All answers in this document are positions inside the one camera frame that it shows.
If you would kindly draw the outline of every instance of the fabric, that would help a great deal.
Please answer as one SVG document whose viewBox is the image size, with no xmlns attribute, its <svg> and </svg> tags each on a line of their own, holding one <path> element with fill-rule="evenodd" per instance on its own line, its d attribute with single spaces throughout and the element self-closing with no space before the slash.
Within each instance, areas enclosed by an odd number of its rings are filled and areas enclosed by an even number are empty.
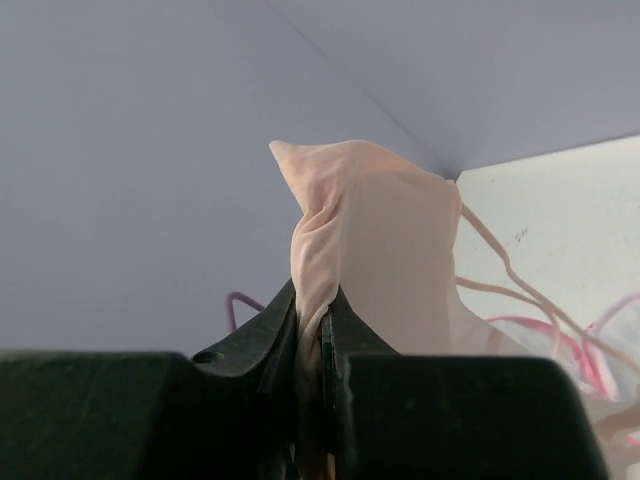
<svg viewBox="0 0 640 480">
<path fill-rule="evenodd" d="M 571 324 L 562 310 L 515 275 L 506 252 L 462 204 L 455 183 L 365 141 L 314 146 L 276 141 L 270 148 L 303 212 L 291 243 L 291 276 L 299 320 L 295 456 L 305 480 L 331 475 L 314 424 L 321 373 L 316 339 L 338 285 L 360 318 L 401 353 L 486 354 L 488 340 L 497 337 L 499 342 L 493 344 L 500 354 L 530 354 L 466 308 L 456 283 L 522 298 L 553 323 L 559 318 Z M 529 297 L 456 278 L 453 245 L 461 216 L 496 250 L 510 278 Z M 627 404 L 584 398 L 592 421 L 599 421 L 605 436 L 629 426 L 640 412 Z M 615 463 L 612 470 L 629 455 L 614 457 L 608 454 L 608 461 Z"/>
</svg>

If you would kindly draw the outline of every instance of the purple cord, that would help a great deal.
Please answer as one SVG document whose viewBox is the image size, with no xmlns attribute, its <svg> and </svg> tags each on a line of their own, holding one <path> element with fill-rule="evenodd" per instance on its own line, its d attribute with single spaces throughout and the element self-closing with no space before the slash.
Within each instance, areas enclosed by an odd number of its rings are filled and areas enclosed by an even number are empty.
<svg viewBox="0 0 640 480">
<path fill-rule="evenodd" d="M 250 306 L 251 308 L 261 312 L 264 310 L 264 306 L 260 303 L 256 302 L 253 298 L 245 295 L 241 292 L 231 292 L 227 295 L 227 317 L 229 319 L 229 328 L 232 332 L 235 332 L 238 329 L 238 325 L 236 324 L 236 314 L 233 311 L 233 301 L 238 300 L 239 302 L 244 303 L 245 305 Z"/>
</svg>

